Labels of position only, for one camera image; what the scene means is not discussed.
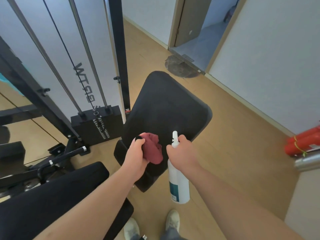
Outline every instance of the person's right hand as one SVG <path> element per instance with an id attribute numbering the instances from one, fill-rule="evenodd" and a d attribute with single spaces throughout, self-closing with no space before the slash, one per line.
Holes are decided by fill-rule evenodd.
<path id="1" fill-rule="evenodd" d="M 178 139 L 180 144 L 176 148 L 167 145 L 167 153 L 172 165 L 185 174 L 189 169 L 199 165 L 197 151 L 184 135 L 180 135 Z"/>

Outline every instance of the weight stack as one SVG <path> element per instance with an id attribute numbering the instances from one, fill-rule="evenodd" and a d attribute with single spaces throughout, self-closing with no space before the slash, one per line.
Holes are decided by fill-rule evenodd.
<path id="1" fill-rule="evenodd" d="M 72 116 L 71 126 L 85 145 L 92 146 L 121 137 L 123 121 L 119 106 L 108 105 Z"/>

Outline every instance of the white shoe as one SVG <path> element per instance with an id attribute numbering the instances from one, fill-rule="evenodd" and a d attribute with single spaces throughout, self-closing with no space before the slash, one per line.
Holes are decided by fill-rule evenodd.
<path id="1" fill-rule="evenodd" d="M 138 223 L 135 219 L 130 218 L 123 227 L 125 240 L 130 240 L 134 235 L 140 236 Z"/>
<path id="2" fill-rule="evenodd" d="M 175 228 L 179 232 L 180 228 L 180 217 L 179 213 L 176 210 L 171 210 L 167 216 L 167 220 L 165 222 L 165 230 L 168 228 Z"/>

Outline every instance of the red fire extinguisher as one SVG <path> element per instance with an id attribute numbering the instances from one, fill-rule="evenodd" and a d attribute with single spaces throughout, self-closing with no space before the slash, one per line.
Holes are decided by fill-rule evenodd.
<path id="1" fill-rule="evenodd" d="M 302 132 L 296 136 L 290 137 L 287 141 L 288 141 L 288 143 L 294 143 L 295 141 L 298 141 L 304 137 L 310 136 L 310 135 L 317 133 L 317 132 L 320 132 L 320 125 L 312 128 L 312 129 L 306 130 L 305 132 Z"/>
<path id="2" fill-rule="evenodd" d="M 289 143 L 284 147 L 284 151 L 289 156 L 306 153 L 311 149 L 320 148 L 320 132 L 297 139 L 293 143 Z"/>

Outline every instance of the pink cleaning rag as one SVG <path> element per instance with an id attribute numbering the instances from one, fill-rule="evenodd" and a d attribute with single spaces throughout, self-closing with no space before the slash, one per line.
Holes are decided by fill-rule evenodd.
<path id="1" fill-rule="evenodd" d="M 162 146 L 159 144 L 158 135 L 144 133 L 141 137 L 146 139 L 142 145 L 143 157 L 153 164 L 161 163 L 163 160 Z"/>

